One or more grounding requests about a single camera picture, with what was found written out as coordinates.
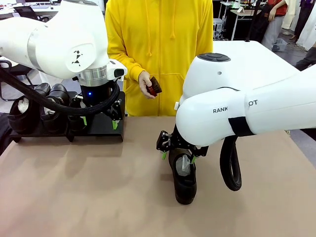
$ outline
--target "person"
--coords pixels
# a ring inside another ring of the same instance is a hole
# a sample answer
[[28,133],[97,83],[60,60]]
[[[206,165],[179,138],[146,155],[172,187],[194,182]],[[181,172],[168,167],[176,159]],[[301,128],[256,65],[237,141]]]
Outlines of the person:
[[[128,69],[128,115],[174,116],[191,62],[213,50],[212,0],[109,0],[105,22],[108,55]],[[157,97],[146,90],[152,77]]]
[[305,70],[310,65],[316,64],[316,43],[308,50],[305,58],[296,63],[296,68],[300,71]]
[[269,13],[269,25],[261,44],[267,49],[272,50],[282,30],[283,19],[287,12],[287,4],[285,0],[268,0],[268,4],[272,9]]
[[295,27],[294,36],[291,37],[290,40],[295,40],[295,41],[298,40],[312,12],[313,6],[314,6],[313,0],[301,0],[301,4],[300,4],[301,10],[300,10],[298,21]]

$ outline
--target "shoe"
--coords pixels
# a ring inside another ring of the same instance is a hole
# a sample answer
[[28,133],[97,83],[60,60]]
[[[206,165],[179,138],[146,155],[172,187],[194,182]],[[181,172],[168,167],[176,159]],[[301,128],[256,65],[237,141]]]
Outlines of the shoe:
[[191,157],[191,154],[188,150],[175,149],[169,152],[169,164],[173,173],[173,182],[175,196],[178,203],[183,205],[191,204],[197,194],[197,181],[196,181],[196,165],[189,164],[190,172],[188,175],[179,174],[177,171],[177,160],[182,159],[184,155],[187,155],[188,158]]
[[310,65],[316,64],[316,47],[311,47],[308,50],[305,58],[296,63],[296,68],[300,71],[307,69]]
[[[70,106],[70,97],[67,89],[62,84],[55,84],[47,96],[51,101]],[[40,120],[45,129],[50,133],[61,133],[65,131],[67,115],[55,112],[43,106],[40,107]]]
[[[81,99],[75,97],[71,100],[70,107],[81,108]],[[87,121],[90,117],[81,117],[81,116],[68,116],[69,129],[73,133],[83,132],[87,128]]]
[[[50,85],[42,83],[36,86],[34,91],[42,96],[47,96],[50,92]],[[29,100],[25,95],[16,99],[8,115],[12,130],[19,134],[33,131],[40,119],[39,108],[40,105],[37,102]]]
[[296,35],[293,35],[293,36],[290,38],[290,40],[295,40],[295,41],[296,41],[296,39],[297,39]]

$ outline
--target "black shoe rack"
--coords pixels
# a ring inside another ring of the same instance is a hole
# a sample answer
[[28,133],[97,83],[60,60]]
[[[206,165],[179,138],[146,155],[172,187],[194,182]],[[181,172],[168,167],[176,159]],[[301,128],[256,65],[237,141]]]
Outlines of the black shoe rack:
[[[76,92],[68,92],[71,98],[77,95]],[[120,106],[121,111],[125,111],[125,94],[124,92],[119,93],[119,99],[122,100]],[[69,124],[66,124],[65,130],[60,133],[50,133],[43,126],[42,122],[39,121],[38,125],[34,130],[27,134],[19,134],[13,132],[11,138],[13,141],[18,143],[23,137],[66,137],[70,142],[73,142],[75,137],[118,137],[121,142],[123,141],[123,127],[124,127],[124,116],[123,120],[120,120],[116,129],[113,127],[112,120],[104,113],[93,115],[87,119],[87,126],[84,130],[79,132],[73,132],[70,129]]]

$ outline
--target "sleeve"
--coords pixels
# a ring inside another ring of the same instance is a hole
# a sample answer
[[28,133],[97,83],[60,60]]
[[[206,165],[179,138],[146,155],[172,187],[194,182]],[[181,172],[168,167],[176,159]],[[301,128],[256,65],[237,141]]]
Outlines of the sleeve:
[[197,33],[196,55],[213,52],[213,1],[205,0],[205,8]]
[[127,67],[127,75],[125,76],[127,79],[138,81],[139,75],[145,70],[127,55],[118,18],[119,8],[115,4],[115,1],[109,1],[105,14],[105,25],[108,33],[108,55],[109,58],[116,59]]

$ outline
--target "brush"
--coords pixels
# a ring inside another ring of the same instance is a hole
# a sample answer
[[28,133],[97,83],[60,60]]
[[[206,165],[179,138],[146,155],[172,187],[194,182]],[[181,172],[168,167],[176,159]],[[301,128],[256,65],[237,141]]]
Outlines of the brush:
[[157,94],[162,93],[162,89],[155,77],[152,77],[150,81],[152,82],[152,86],[146,86],[147,91],[152,96],[156,97]]

